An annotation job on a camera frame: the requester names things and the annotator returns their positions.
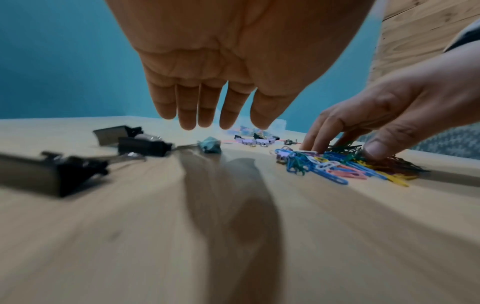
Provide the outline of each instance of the fingernail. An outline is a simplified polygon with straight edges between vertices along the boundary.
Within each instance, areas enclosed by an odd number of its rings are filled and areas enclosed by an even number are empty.
[[[382,159],[388,156],[389,148],[382,142],[375,140],[366,144],[365,152],[374,159]]]

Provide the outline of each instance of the teal wall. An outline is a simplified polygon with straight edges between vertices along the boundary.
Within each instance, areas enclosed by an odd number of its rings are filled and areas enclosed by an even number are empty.
[[[281,116],[288,129],[306,132],[322,110],[365,87],[381,23],[369,17]],[[158,117],[138,56],[103,0],[1,0],[0,106],[0,118]]]

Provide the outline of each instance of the human hand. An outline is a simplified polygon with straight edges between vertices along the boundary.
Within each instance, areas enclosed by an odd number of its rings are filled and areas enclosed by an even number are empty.
[[[381,78],[357,96],[323,111],[302,148],[325,151],[379,129],[366,156],[380,160],[452,127],[480,121],[480,42]]]
[[[228,83],[230,128],[258,88],[251,120],[266,129],[337,59],[374,0],[106,0],[138,51],[158,113],[209,126]]]

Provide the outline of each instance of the wooden table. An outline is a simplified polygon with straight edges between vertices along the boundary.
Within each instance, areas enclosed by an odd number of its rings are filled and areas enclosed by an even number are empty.
[[[147,118],[4,120],[0,150],[114,154],[92,130],[121,124],[231,139]],[[432,170],[410,188],[341,186],[222,147],[117,164],[65,199],[0,188],[0,303],[480,302],[479,161],[408,151]]]

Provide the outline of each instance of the pile of paper clips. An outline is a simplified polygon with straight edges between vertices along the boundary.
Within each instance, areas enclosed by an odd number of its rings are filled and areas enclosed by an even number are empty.
[[[362,146],[351,144],[341,147],[330,146],[324,154],[294,151],[285,146],[276,149],[275,155],[277,162],[286,165],[288,172],[302,175],[313,172],[341,185],[348,185],[348,178],[375,177],[409,187],[408,180],[418,178],[421,172],[427,172],[399,157],[390,157],[379,162],[369,161],[363,157]]]

